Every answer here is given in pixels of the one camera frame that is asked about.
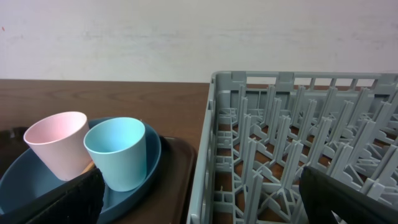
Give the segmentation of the wooden chopstick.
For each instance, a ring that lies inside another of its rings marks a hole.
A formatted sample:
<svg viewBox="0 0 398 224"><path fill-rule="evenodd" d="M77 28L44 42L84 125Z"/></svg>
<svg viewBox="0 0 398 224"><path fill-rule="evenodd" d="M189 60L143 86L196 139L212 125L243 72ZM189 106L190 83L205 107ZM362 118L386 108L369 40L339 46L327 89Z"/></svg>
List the wooden chopstick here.
<svg viewBox="0 0 398 224"><path fill-rule="evenodd" d="M81 174L84 174L84 173L86 173L86 172L92 170L94 167L95 167L95 164L94 164L93 161L91 161L91 162L85 167L85 169L82 171Z"/></svg>

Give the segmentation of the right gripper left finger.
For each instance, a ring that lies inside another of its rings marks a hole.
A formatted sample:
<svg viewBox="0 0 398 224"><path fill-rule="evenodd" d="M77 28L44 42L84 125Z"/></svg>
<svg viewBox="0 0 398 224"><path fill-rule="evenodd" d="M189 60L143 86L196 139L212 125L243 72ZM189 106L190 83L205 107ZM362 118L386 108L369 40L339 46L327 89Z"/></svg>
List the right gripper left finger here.
<svg viewBox="0 0 398 224"><path fill-rule="evenodd" d="M1 215L1 223L96 223L103 207L104 189L102 173L94 168Z"/></svg>

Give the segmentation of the pink cup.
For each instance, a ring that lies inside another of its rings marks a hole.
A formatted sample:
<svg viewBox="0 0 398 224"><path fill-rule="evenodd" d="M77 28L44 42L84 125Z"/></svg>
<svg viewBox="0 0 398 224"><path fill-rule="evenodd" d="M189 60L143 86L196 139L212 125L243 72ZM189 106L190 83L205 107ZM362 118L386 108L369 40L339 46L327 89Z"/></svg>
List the pink cup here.
<svg viewBox="0 0 398 224"><path fill-rule="evenodd" d="M24 141L58 179L69 181L92 161L83 144L88 131L84 113L67 111L33 124L24 133Z"/></svg>

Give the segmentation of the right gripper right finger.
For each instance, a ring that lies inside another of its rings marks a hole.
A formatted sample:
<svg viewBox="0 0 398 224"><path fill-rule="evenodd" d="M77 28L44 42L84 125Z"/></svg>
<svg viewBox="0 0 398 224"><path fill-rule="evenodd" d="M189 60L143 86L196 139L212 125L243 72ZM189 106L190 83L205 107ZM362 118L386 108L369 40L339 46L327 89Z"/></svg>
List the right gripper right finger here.
<svg viewBox="0 0 398 224"><path fill-rule="evenodd" d="M306 166L299 192L310 223L337 224L334 214L346 223L397 223L397 210Z"/></svg>

